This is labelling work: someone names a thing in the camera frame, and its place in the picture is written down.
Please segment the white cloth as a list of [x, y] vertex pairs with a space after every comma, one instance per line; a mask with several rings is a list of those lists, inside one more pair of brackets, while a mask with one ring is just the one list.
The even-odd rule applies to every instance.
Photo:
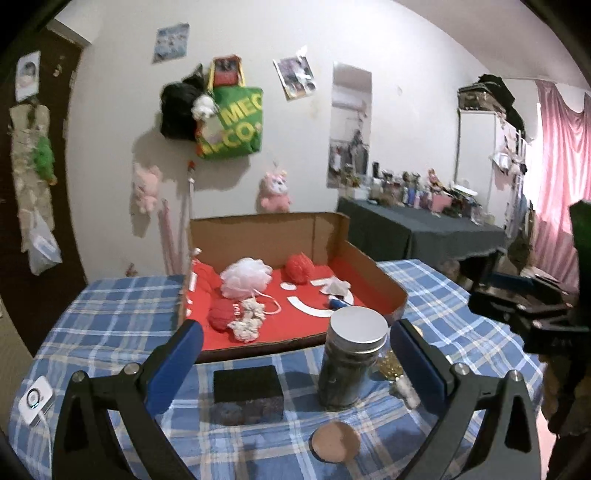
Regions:
[[401, 399], [409, 410], [415, 410], [421, 404], [419, 395], [406, 376], [399, 376], [394, 379], [391, 385], [391, 393]]

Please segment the round beige powder puff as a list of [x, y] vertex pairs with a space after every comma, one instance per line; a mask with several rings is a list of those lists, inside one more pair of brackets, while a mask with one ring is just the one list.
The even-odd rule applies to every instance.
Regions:
[[311, 435], [311, 450], [322, 461], [345, 463], [360, 453], [361, 438], [352, 426], [341, 421], [329, 422]]

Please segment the blue tissue pack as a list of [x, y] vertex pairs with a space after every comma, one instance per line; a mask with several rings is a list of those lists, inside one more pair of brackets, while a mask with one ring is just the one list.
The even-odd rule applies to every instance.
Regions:
[[351, 304], [349, 304], [348, 302], [339, 299], [337, 297], [329, 297], [329, 309], [331, 310], [339, 310], [342, 308], [346, 308], [346, 307], [350, 307]]

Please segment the white gauze pad packet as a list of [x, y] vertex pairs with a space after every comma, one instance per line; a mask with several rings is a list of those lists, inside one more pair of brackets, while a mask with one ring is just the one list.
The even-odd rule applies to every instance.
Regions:
[[321, 292], [325, 295], [332, 295], [335, 297], [345, 298], [349, 295], [349, 289], [351, 284], [348, 281], [339, 279], [338, 277], [332, 276], [322, 285]]

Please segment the red crochet scrunchie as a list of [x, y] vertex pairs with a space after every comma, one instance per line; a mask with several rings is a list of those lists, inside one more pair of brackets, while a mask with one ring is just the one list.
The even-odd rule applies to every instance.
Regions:
[[228, 325], [242, 318], [242, 306], [231, 299], [215, 299], [211, 302], [207, 314], [207, 321], [217, 332], [228, 330]]

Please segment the cream crochet scrunchie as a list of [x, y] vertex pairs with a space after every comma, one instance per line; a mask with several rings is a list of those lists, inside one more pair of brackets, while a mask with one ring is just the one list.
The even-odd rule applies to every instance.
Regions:
[[254, 298], [246, 298], [235, 307], [235, 319], [228, 323], [235, 340], [242, 343], [256, 341], [259, 337], [259, 329], [266, 320], [263, 304]]

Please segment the red mesh bath pouf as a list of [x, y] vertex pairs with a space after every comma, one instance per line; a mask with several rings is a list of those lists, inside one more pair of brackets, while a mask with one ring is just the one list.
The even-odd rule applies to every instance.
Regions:
[[315, 273], [315, 264], [304, 253], [291, 255], [284, 266], [287, 279], [295, 285], [308, 283]]

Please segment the white mesh bath pouf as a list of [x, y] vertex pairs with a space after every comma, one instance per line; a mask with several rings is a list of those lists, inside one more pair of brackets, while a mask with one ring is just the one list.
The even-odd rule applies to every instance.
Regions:
[[273, 302], [276, 309], [266, 310], [266, 315], [281, 312], [280, 303], [273, 296], [266, 294], [266, 289], [273, 280], [273, 268], [263, 260], [245, 257], [231, 264], [219, 274], [221, 295], [226, 299], [245, 300], [262, 297]]

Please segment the dark patterned tin box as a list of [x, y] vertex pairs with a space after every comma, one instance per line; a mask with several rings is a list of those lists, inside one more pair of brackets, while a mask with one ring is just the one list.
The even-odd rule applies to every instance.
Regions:
[[212, 423], [276, 423], [283, 421], [283, 414], [283, 390], [273, 365], [213, 373]]

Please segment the plastic bag on door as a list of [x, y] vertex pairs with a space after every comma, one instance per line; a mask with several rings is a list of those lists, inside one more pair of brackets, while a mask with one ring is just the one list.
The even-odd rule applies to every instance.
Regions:
[[40, 276], [46, 270], [62, 263], [57, 241], [37, 209], [31, 216], [28, 242], [29, 267], [33, 275]]

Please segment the beige hanging organizer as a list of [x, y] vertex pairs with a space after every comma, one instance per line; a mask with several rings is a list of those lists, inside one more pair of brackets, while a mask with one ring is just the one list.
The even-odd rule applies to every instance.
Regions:
[[10, 109], [11, 165], [17, 200], [22, 253], [29, 247], [31, 216], [37, 209], [51, 231], [54, 230], [50, 185], [42, 180], [32, 161], [33, 150], [41, 136], [48, 137], [50, 112], [44, 105], [22, 103]]

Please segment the wall mirror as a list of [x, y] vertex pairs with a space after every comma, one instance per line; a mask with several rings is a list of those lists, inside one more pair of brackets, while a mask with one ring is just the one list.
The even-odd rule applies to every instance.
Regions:
[[332, 68], [327, 187], [358, 187], [369, 170], [372, 73], [345, 63]]

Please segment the photo collage on wall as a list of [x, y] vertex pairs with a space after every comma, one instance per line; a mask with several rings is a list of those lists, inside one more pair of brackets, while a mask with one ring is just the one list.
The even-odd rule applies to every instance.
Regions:
[[287, 101], [313, 95], [317, 90], [315, 75], [305, 56], [293, 56], [274, 60], [277, 76]]

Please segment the black backpack on wall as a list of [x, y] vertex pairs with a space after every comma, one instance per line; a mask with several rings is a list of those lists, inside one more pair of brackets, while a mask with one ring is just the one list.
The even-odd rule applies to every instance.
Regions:
[[179, 82], [164, 86], [160, 94], [160, 133], [168, 139], [195, 141], [197, 120], [191, 112], [193, 103], [204, 93], [204, 65]]

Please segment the blue wall poster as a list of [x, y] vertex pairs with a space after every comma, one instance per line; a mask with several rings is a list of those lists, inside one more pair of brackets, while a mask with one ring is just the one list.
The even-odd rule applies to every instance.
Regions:
[[157, 64], [186, 56], [190, 25], [180, 23], [160, 28], [156, 32], [152, 63]]

